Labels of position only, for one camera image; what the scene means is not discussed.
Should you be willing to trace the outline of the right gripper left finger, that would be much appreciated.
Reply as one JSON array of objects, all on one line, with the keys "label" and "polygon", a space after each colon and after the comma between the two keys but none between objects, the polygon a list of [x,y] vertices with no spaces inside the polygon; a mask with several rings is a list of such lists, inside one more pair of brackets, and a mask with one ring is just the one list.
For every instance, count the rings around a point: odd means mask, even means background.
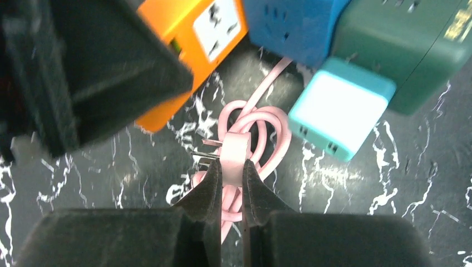
[{"label": "right gripper left finger", "polygon": [[219,266],[222,166],[161,209],[53,211],[29,234],[17,266]]}]

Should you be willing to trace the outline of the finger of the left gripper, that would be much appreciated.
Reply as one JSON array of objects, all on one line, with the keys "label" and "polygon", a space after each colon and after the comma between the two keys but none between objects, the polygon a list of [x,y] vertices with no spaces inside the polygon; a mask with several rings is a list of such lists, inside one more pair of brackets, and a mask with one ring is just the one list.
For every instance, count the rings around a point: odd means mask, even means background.
[{"label": "finger of the left gripper", "polygon": [[52,157],[120,131],[189,92],[193,75],[139,1],[1,2],[1,156],[37,134]]}]

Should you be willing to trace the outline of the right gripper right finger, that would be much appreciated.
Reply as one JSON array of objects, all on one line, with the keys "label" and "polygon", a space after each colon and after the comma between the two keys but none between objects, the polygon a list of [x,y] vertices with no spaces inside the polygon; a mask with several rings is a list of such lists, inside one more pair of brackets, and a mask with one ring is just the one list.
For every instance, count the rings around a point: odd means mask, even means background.
[{"label": "right gripper right finger", "polygon": [[247,160],[242,172],[245,266],[431,266],[420,233],[395,215],[291,209]]}]

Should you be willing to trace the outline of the teal white charger plug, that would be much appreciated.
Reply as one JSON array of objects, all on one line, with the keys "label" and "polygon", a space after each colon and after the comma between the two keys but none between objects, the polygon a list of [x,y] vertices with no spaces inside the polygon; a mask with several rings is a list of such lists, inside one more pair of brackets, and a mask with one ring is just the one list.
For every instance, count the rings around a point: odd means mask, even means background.
[{"label": "teal white charger plug", "polygon": [[350,161],[395,91],[391,79],[330,57],[289,111],[289,128],[338,160]]}]

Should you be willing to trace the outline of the orange socket cube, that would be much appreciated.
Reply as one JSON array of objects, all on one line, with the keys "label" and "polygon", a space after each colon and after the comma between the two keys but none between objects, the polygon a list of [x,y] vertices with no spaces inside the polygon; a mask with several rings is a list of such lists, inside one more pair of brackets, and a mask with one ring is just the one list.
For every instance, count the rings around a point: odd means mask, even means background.
[{"label": "orange socket cube", "polygon": [[161,130],[248,32],[242,1],[143,1],[137,12],[193,73],[193,87],[137,119]]}]

